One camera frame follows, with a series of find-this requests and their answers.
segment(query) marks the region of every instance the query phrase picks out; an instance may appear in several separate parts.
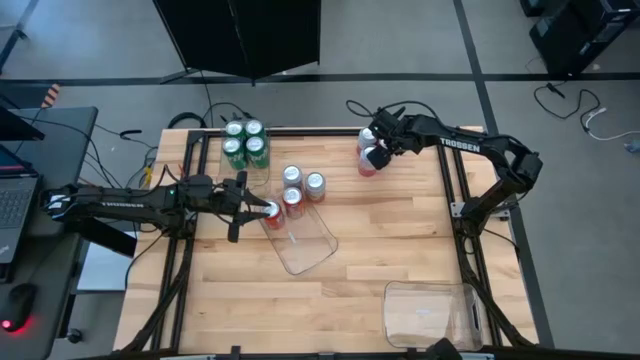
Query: green soda can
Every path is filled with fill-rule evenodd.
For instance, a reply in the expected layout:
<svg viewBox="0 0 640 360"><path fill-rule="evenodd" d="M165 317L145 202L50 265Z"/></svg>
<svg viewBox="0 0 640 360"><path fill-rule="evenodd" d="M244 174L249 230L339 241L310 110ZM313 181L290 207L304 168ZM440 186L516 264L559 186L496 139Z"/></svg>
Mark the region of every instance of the green soda can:
<svg viewBox="0 0 640 360"><path fill-rule="evenodd" d="M244 128L247 133L247 137L251 138L257 136L262 140L267 139L267 136L264 132L264 126L262 126L262 123L259 120L250 120L249 122L247 122Z"/></svg>
<svg viewBox="0 0 640 360"><path fill-rule="evenodd" d="M244 149L240 140L234 138L225 140L222 144L222 151L227 156L232 168L242 170L247 167L247 160L244 157Z"/></svg>
<svg viewBox="0 0 640 360"><path fill-rule="evenodd" d="M230 121L224 128L228 138L235 138L241 142L245 139L244 126L239 121Z"/></svg>
<svg viewBox="0 0 640 360"><path fill-rule="evenodd" d="M254 136L247 140L247 157L258 169L269 166L269 150L264 144L264 140Z"/></svg>

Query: laptop keyboard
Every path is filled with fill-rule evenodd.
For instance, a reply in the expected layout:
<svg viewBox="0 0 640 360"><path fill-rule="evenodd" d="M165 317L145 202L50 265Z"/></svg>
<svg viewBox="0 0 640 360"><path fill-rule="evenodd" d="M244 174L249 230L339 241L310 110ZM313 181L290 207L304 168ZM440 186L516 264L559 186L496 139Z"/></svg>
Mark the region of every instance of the laptop keyboard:
<svg viewBox="0 0 640 360"><path fill-rule="evenodd" d="M0 229L22 225L30 197L30 189L0 190Z"/></svg>

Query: black desk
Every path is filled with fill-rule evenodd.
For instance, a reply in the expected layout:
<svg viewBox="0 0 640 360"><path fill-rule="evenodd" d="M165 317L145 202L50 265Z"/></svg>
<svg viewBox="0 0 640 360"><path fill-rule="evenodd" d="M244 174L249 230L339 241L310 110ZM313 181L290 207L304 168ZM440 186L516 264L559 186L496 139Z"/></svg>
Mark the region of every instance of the black desk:
<svg viewBox="0 0 640 360"><path fill-rule="evenodd" d="M16 110L15 113L33 118L37 111ZM73 126L91 135L97 114L96 108L46 109L40 112L38 119ZM46 135L45 140L25 142L18 156L32 162L35 169L44 175L43 188L75 183L87 151L86 138L61 126L44 123L34 126ZM10 150L18 144L3 142ZM32 211L27 233L16 257L13 283L0 285L0 303L5 301L13 286L31 275L44 255L53 253L46 257L31 279L38 287L38 293L27 325L11 334L0 331L0 358L3 359L43 359L49 356L53 340L60 330L69 286L73 276L79 273L77 260L82 245L79 235L61 235L62 226L37 209Z"/></svg>

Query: white cable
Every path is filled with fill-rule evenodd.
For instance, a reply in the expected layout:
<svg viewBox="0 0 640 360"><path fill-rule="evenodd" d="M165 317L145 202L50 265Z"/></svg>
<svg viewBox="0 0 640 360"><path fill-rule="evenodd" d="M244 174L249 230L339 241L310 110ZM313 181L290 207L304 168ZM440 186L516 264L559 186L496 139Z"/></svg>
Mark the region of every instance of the white cable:
<svg viewBox="0 0 640 360"><path fill-rule="evenodd" d="M610 136L610 137L606 137L606 138L601 138L598 137L596 135L593 135L593 133L591 132L591 128L589 128L589 122L591 122L591 120L593 120L596 116L604 113L607 111L607 108L601 108L598 111L592 112L589 114L589 118L587 119L587 121L585 122L585 127L587 128L587 133L589 134L589 136L591 136L592 138L598 140L598 141L611 141L611 140L616 140L616 139L620 139L622 137L625 137L627 135L631 135L631 134L640 134L640 130L634 130L634 131L627 131L626 133L622 133L619 135L614 135L614 136Z"/></svg>

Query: desk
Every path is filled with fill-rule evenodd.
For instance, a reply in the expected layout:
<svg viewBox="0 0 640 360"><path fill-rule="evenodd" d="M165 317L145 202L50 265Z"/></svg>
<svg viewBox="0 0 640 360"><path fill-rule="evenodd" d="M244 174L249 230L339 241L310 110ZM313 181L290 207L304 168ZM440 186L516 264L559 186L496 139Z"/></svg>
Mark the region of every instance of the desk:
<svg viewBox="0 0 640 360"><path fill-rule="evenodd" d="M186 130L163 132L155 179L165 164L179 173L186 137ZM214 178L219 141L209 145L206 164ZM240 241L232 244L227 227L213 215L198 217L180 353L228 354L232 345L240 345L242 353L401 351L384 337L385 285L392 280L460 282L436 149L396 157L376 176L364 178L357 171L355 147L356 137L350 136L271 140L272 186L281 187L281 170L288 164L305 173L320 171L327 179L326 200L316 209L339 249L302 275L284 270L258 223L245 225ZM483 193L496 180L491 163L468 153L463 159L471 194ZM451 175L457 184L455 171ZM509 236L506 222L490 220L487 229ZM141 236L136 251L156 236ZM525 337L537 341L512 245L488 233L481 242L496 302ZM157 303L167 244L162 239L131 271L115 349L133 338ZM164 347L171 311L165 318Z"/></svg>
<svg viewBox="0 0 640 360"><path fill-rule="evenodd" d="M14 112L33 118L38 109ZM91 135L97 114L96 108L45 109L40 112L38 119L73 126ZM36 123L34 126L46 135L45 139L25 142L18 156L32 162L34 168L44 175L43 189L75 183L87 150L87 140L60 126L44 123ZM18 144L19 142L3 142L10 150L14 150ZM38 293L30 321L18 332L9 334L0 331L0 349L2 358L6 359L43 359L51 352L82 244L78 235L61 235L61 224L36 209L33 209L25 230L27 238L21 243L16 257L13 283L0 285L0 302L5 301L13 286L26 281L48 252L52 253L31 279L38 287Z"/></svg>

